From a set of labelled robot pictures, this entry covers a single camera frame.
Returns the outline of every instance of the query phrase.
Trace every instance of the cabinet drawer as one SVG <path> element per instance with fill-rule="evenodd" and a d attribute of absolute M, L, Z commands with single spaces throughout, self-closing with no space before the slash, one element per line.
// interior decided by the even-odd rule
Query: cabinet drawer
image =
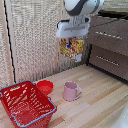
<path fill-rule="evenodd" d="M 112 21 L 113 18 L 93 16 L 91 26 Z M 128 56 L 128 21 L 120 20 L 89 29 L 87 42 Z"/>
<path fill-rule="evenodd" d="M 89 63 L 128 80 L 128 57 L 92 45 Z"/>

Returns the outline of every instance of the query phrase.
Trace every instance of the plastic basket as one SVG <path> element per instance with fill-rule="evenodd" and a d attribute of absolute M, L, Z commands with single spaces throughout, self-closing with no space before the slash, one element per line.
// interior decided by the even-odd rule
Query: plastic basket
<path fill-rule="evenodd" d="M 1 102 L 16 128 L 47 128 L 57 107 L 31 81 L 0 89 Z"/>

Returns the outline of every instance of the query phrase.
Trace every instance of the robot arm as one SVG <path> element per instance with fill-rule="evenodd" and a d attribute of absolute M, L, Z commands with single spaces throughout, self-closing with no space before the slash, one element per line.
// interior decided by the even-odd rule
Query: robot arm
<path fill-rule="evenodd" d="M 67 13 L 73 16 L 73 23 L 60 21 L 56 33 L 58 38 L 86 35 L 90 26 L 89 14 L 99 12 L 104 0 L 65 0 L 64 3 Z"/>

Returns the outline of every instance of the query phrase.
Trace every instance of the wooden floor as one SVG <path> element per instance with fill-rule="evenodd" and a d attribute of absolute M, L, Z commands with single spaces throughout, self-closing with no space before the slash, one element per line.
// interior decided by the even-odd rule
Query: wooden floor
<path fill-rule="evenodd" d="M 86 65 L 46 79 L 54 83 L 49 96 L 57 105 L 48 128 L 110 128 L 128 102 L 128 85 Z M 66 81 L 83 89 L 78 100 L 63 99 Z M 14 128 L 1 103 L 0 128 Z"/>

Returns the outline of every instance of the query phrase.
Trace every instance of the mug handle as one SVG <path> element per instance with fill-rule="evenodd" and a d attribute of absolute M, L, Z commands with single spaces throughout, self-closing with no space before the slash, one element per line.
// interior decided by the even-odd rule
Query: mug handle
<path fill-rule="evenodd" d="M 77 85 L 76 90 L 80 91 L 80 93 L 76 96 L 75 100 L 79 98 L 79 96 L 82 94 L 82 89 Z"/>

